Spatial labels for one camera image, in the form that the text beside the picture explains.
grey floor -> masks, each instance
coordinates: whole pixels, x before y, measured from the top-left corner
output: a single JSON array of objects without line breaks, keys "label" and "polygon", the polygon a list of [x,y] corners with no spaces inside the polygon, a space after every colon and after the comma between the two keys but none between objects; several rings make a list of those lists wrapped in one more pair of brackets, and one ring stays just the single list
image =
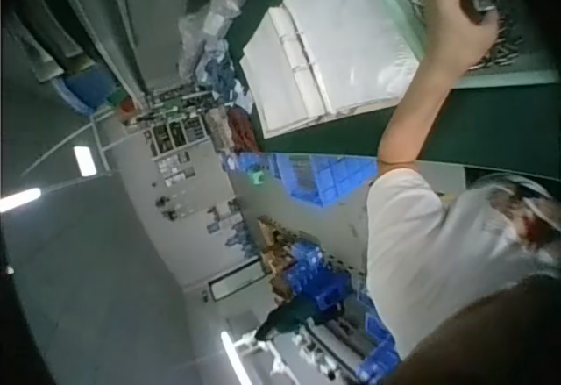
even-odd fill
[{"label": "grey floor", "polygon": [[[431,187],[444,194],[457,194],[465,187],[462,166],[421,162],[419,171]],[[258,245],[264,240],[259,231],[257,217],[269,216],[288,229],[305,232],[316,238],[326,253],[341,260],[355,272],[364,271],[368,223],[366,197],[368,182],[350,195],[327,208],[290,198],[280,180],[266,172],[265,183],[253,185],[240,171],[230,173],[242,214]]]}]

hand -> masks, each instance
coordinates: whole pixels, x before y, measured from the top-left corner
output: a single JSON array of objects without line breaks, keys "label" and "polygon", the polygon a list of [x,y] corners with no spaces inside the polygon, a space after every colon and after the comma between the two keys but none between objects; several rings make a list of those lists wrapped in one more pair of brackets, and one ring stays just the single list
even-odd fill
[{"label": "hand", "polygon": [[489,11],[476,24],[460,0],[428,0],[426,8],[429,47],[426,60],[455,82],[491,48],[499,32],[499,13]]}]

ceiling light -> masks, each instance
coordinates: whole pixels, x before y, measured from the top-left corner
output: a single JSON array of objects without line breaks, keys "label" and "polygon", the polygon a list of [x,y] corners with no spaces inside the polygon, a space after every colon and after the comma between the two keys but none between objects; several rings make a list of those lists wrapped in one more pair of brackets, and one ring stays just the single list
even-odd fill
[{"label": "ceiling light", "polygon": [[33,188],[2,198],[0,199],[0,212],[13,210],[20,205],[36,200],[40,196],[41,189]]},{"label": "ceiling light", "polygon": [[249,376],[245,371],[244,365],[242,365],[242,360],[240,360],[238,352],[236,351],[236,347],[234,346],[234,343],[231,342],[228,332],[222,331],[220,338],[222,339],[222,344],[224,344],[230,363],[234,368],[234,372],[236,372],[239,383],[242,385],[252,385],[252,382],[249,380]]},{"label": "ceiling light", "polygon": [[82,176],[93,176],[97,173],[96,164],[91,156],[91,151],[88,146],[75,146],[74,154],[78,161],[78,167]]}]

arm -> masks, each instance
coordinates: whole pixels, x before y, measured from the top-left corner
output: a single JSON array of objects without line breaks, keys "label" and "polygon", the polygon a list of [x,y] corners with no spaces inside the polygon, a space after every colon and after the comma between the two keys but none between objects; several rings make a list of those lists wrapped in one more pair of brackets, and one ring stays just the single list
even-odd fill
[{"label": "arm", "polygon": [[395,168],[415,168],[415,160],[444,100],[457,80],[493,45],[498,13],[473,23],[460,0],[428,0],[429,46],[378,147],[378,177]]}]

workbench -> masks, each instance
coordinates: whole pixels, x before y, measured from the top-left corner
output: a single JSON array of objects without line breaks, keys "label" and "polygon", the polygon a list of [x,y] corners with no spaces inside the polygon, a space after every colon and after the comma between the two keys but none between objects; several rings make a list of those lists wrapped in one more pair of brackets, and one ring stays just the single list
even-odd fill
[{"label": "workbench", "polygon": [[[270,6],[282,0],[248,0],[228,32],[239,60]],[[252,123],[263,151],[376,155],[394,109],[384,109],[263,139],[256,111]],[[421,154],[421,160],[460,163],[561,178],[561,84],[454,90]]]}]

